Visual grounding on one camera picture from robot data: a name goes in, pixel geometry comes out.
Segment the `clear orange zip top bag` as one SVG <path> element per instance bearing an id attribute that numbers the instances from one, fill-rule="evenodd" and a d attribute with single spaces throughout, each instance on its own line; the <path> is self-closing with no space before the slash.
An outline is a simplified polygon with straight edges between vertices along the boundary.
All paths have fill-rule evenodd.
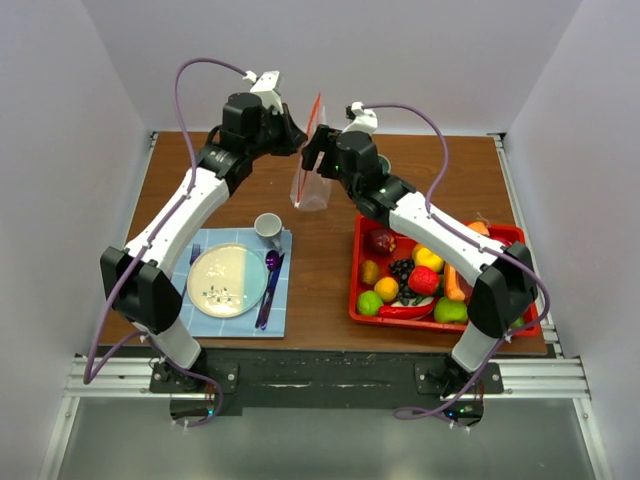
<path id="1" fill-rule="evenodd" d="M 326 120 L 326 110 L 322 93 L 319 92 L 311 109 L 307 122 L 306 135 L 311 139 L 316 128 Z M 315 171 L 307 171 L 302 168 L 302 159 L 299 159 L 298 168 L 294 175 L 290 200 L 293 207 L 299 211 L 315 212 L 325 210 L 328 207 L 331 196 L 331 183 Z"/>

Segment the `brown kiwi fruit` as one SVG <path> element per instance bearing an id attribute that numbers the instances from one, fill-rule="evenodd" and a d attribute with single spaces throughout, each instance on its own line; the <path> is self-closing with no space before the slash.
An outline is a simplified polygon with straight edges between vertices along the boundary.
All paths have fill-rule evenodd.
<path id="1" fill-rule="evenodd" d="M 380 278 L 380 268 L 373 260 L 365 260 L 359 266 L 359 281 L 374 286 Z"/>

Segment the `yellow lemon toy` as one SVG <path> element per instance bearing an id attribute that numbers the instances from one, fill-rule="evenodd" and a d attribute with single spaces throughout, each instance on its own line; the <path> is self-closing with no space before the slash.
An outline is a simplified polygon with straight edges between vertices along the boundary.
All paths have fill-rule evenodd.
<path id="1" fill-rule="evenodd" d="M 444 260 L 429 248 L 416 244 L 412 250 L 412 259 L 415 266 L 424 266 L 439 274 L 444 267 Z"/>

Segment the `orange toy fruit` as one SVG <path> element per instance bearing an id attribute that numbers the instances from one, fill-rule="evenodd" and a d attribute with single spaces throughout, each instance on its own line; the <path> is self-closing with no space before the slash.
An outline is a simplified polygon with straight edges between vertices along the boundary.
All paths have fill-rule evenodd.
<path id="1" fill-rule="evenodd" d="M 374 291 L 383 302 L 392 303 L 399 293 L 399 284 L 391 276 L 383 277 L 376 282 Z"/>

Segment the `red raspberry toy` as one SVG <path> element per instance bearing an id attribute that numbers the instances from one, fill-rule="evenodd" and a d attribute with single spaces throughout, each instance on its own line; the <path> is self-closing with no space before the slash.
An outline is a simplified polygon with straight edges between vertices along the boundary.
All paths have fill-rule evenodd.
<path id="1" fill-rule="evenodd" d="M 429 267 L 416 266 L 408 279 L 409 288 L 418 295 L 432 296 L 440 285 L 440 276 Z"/>

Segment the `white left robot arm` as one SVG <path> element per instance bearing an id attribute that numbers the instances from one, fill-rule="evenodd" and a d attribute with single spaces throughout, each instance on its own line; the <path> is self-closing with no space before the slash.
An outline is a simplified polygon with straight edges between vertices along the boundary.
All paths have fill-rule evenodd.
<path id="1" fill-rule="evenodd" d="M 288 106 L 274 90 L 231 95 L 222 121 L 201 150 L 187 148 L 184 180 L 151 223 L 125 247 L 100 258 L 108 308 L 146 336 L 185 392 L 206 383 L 206 356 L 180 318 L 182 296 L 171 282 L 189 240 L 222 206 L 265 155 L 290 156 L 306 141 Z"/>

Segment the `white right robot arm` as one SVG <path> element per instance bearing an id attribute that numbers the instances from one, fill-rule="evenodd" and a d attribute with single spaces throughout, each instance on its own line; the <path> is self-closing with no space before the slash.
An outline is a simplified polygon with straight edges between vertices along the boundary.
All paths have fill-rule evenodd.
<path id="1" fill-rule="evenodd" d="M 372 137 L 362 131 L 320 125 L 302 150 L 302 166 L 338 181 L 366 218 L 431 249 L 471 287 L 470 323 L 435 370 L 442 384 L 469 392 L 507 329 L 537 299 L 528 247 L 505 247 L 429 204 L 414 186 L 384 170 Z"/>

